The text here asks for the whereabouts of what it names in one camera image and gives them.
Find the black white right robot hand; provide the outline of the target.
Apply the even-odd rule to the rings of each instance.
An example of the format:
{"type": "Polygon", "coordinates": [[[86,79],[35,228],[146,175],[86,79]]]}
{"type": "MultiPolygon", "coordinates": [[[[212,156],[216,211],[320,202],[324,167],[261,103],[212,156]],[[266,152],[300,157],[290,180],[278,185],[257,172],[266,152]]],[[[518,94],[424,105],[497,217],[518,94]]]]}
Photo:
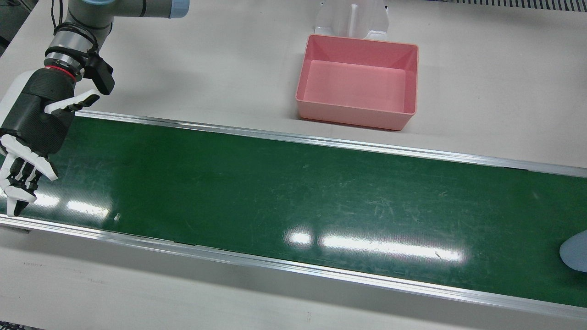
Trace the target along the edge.
{"type": "Polygon", "coordinates": [[[75,95],[75,84],[69,73],[48,66],[16,77],[2,98],[1,190],[8,216],[35,203],[42,177],[58,179],[50,156],[61,149],[75,112],[100,98],[94,89],[75,95]]]}

